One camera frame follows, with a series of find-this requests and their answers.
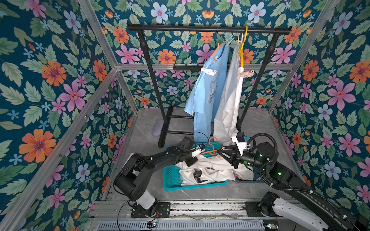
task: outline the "wire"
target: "wire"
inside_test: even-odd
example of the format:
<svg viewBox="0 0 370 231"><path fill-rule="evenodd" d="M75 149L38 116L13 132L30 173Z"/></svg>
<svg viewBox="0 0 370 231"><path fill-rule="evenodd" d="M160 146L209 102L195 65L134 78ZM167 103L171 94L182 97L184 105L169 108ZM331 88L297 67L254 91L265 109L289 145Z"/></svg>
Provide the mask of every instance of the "wire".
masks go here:
<svg viewBox="0 0 370 231"><path fill-rule="evenodd" d="M119 224L118 224L118 217L119 217L119 215L120 215L120 211L122 210L123 206L124 206L127 202L129 202L129 201L130 201L130 200L126 201L126 202L121 206L120 210L118 211L118 214L117 214L117 227L118 227L119 231L122 231L122 230L120 229L120 226L119 226Z"/></svg>

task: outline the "clothes rack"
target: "clothes rack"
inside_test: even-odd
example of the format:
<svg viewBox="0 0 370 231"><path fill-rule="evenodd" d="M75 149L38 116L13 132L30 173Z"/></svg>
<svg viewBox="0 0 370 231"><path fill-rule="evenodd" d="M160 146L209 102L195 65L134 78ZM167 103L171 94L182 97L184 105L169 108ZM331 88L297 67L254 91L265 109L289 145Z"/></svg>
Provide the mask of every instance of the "clothes rack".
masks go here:
<svg viewBox="0 0 370 231"><path fill-rule="evenodd" d="M154 70L152 66L152 61L150 59L149 55L149 48L147 41L144 36L144 31L146 30L154 30L154 31L195 31L195 32L229 32L229 33L244 33L245 28L243 27L196 27L196 26L171 26L171 25L140 25L140 24L130 24L128 25L128 29L131 31L136 31L139 36L140 40L140 47L141 50L144 53L144 58L147 62L148 70L150 77L152 79L155 96L158 100L159 108L161 110L162 118L163 118L163 127L161 130L161 135L159 137L158 146L164 147L164 143L166 140L167 134L181 134L181 135L187 135L189 132L186 131L173 131L168 130L169 123L171 121L171 118L181 118L181 119L194 119L193 116L181 116L181 115L172 115L173 113L173 107L170 106L168 108L167 114L164 111L163 103L161 100L161 95L159 93L157 81L154 75ZM259 69L258 76L256 78L255 84L253 85L252 91L250 92L248 101L245 105L245 108L243 110L242 116L238 117L238 122L236 124L236 128L240 131L241 130L241 124L243 123L244 117L248 111L248 108L250 106L250 103L253 100L254 95L257 91L257 86L262 78L263 73L265 72L266 66L269 63L271 56L273 55L273 52L275 50L276 42L278 41L278 38L280 35L289 34L290 28L248 28L248 33L254 33L254 34L273 34L271 42L269 46L266 49L265 57L262 61L261 68Z"/></svg>

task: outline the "light blue flower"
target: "light blue flower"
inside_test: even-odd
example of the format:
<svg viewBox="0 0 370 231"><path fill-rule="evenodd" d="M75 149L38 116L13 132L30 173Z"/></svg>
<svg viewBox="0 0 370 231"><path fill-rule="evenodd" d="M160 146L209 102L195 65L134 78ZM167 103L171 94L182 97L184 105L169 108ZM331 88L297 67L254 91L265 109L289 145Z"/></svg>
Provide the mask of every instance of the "light blue flower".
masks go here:
<svg viewBox="0 0 370 231"><path fill-rule="evenodd" d="M32 53L33 53L33 51L28 51L26 48L24 49L24 55L27 55L28 56L28 58L31 58L31 57L35 57Z"/></svg>
<svg viewBox="0 0 370 231"><path fill-rule="evenodd" d="M104 14L104 15L103 15L103 14L101 14L100 16L101 16L101 19L102 19L102 20L104 20L104 22L106 22L106 21L108 20L108 19L107 19L107 16L106 16L105 14Z"/></svg>
<svg viewBox="0 0 370 231"><path fill-rule="evenodd" d="M22 155L14 154L14 158L10 159L9 162L14 162L14 165L17 165L18 162L22 162L21 160Z"/></svg>
<svg viewBox="0 0 370 231"><path fill-rule="evenodd" d="M43 51L45 48L43 47L42 43L35 43L36 44L36 50Z"/></svg>
<svg viewBox="0 0 370 231"><path fill-rule="evenodd" d="M81 75L85 72L85 70L83 70L82 67L80 67L78 71L80 72Z"/></svg>
<svg viewBox="0 0 370 231"><path fill-rule="evenodd" d="M39 128L43 128L45 130L45 128L49 127L49 125L47 124L47 120L45 122L43 122L42 120L40 120L40 126L38 126Z"/></svg>
<svg viewBox="0 0 370 231"><path fill-rule="evenodd" d="M174 15L174 12L172 10L168 9L168 11L167 11L166 14L168 14L168 16L173 16Z"/></svg>
<svg viewBox="0 0 370 231"><path fill-rule="evenodd" d="M117 13L114 13L114 16L113 17L115 17L117 20L120 19L120 15L117 14Z"/></svg>
<svg viewBox="0 0 370 231"><path fill-rule="evenodd" d="M45 104L41 105L42 108L45 108L45 111L47 112L47 110L50 110L50 104L48 104L47 102L45 102Z"/></svg>
<svg viewBox="0 0 370 231"><path fill-rule="evenodd" d="M220 15L215 15L215 18L213 20L218 22L218 20L220 20Z"/></svg>
<svg viewBox="0 0 370 231"><path fill-rule="evenodd" d="M300 19L302 17L302 12L299 12L299 14L296 14L296 19Z"/></svg>
<svg viewBox="0 0 370 231"><path fill-rule="evenodd" d="M198 22L200 22L200 21L202 21L203 19L202 19L202 16L201 16L201 15L197 15L195 20L197 20Z"/></svg>
<svg viewBox="0 0 370 231"><path fill-rule="evenodd" d="M56 3L55 4L55 9L57 9L58 11L61 11L62 10L62 7Z"/></svg>
<svg viewBox="0 0 370 231"><path fill-rule="evenodd" d="M66 223L67 223L67 217L63 217L62 222L59 225L64 226Z"/></svg>
<svg viewBox="0 0 370 231"><path fill-rule="evenodd" d="M10 112L7 113L7 115L11 116L11 120L13 120L14 118L18 119L19 117L17 115L19 115L19 112L16 112L14 111L14 109Z"/></svg>
<svg viewBox="0 0 370 231"><path fill-rule="evenodd" d="M54 184L52 184L51 187L53 189L56 189L58 187L58 182L57 181L54 181Z"/></svg>

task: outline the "horizontal bar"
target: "horizontal bar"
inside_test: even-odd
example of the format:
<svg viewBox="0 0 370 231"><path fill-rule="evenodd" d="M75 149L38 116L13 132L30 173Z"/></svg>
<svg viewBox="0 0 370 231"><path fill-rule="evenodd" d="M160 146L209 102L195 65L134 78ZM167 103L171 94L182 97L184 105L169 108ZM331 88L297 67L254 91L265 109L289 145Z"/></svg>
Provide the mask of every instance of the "horizontal bar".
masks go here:
<svg viewBox="0 0 370 231"><path fill-rule="evenodd" d="M170 115L171 118L194 119L194 116Z"/></svg>
<svg viewBox="0 0 370 231"><path fill-rule="evenodd" d="M173 65L167 64L152 64L154 70L165 70L165 71L173 71ZM196 67L197 64L188 64L188 67ZM147 71L148 66L146 64L118 64L117 70L119 71L128 71L128 70L136 70L136 71ZM185 67L185 64L176 64L176 67ZM244 64L244 70L259 70L261 68L261 64ZM290 71L293 69L293 64L285 63L285 64L267 64L266 70L286 70Z"/></svg>
<svg viewBox="0 0 370 231"><path fill-rule="evenodd" d="M127 26L129 30L157 30L157 31L197 31L197 32L230 32L244 33L244 27L196 27L196 26L171 26L171 25L140 25L130 24ZM289 34L290 28L257 28L249 27L249 33L255 34Z"/></svg>

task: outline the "aluminum frame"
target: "aluminum frame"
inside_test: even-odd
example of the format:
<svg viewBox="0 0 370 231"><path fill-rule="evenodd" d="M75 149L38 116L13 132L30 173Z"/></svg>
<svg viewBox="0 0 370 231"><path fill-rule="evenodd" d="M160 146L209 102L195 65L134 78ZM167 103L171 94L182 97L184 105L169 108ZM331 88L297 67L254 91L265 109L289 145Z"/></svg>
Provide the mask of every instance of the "aluminum frame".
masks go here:
<svg viewBox="0 0 370 231"><path fill-rule="evenodd" d="M296 74L299 66L304 61L307 56L308 51L311 49L312 45L315 43L319 33L325 26L326 22L328 21L329 17L331 16L332 12L334 11L335 7L338 5L339 0L328 0L324 6L324 9L319 14L315 24L312 27L311 33L308 35L307 40L305 41L302 48L299 50L294 62L293 62L293 69L287 74L283 82L281 83L279 89L277 90L274 99L272 100L270 106L268 107L268 111L272 113L275 106L277 105L278 101L280 100L281 96L285 92L285 89L288 87L289 83L291 82L293 76Z"/></svg>
<svg viewBox="0 0 370 231"><path fill-rule="evenodd" d="M24 193L20 196L13 208L6 214L0 223L0 230L13 231L18 227L20 220L26 215L29 208L34 203L40 191L45 187L46 182L51 176L55 168L58 166L62 157L71 146L73 140L78 135L89 115L93 112L97 103L105 93L108 86L116 76L117 70L111 70L106 78L101 82L97 90L94 92L90 100L86 103L84 108L78 114L76 120L73 121L71 126L67 129L63 137L57 143L53 151L46 158L44 163L38 169L31 181L23 190Z"/></svg>

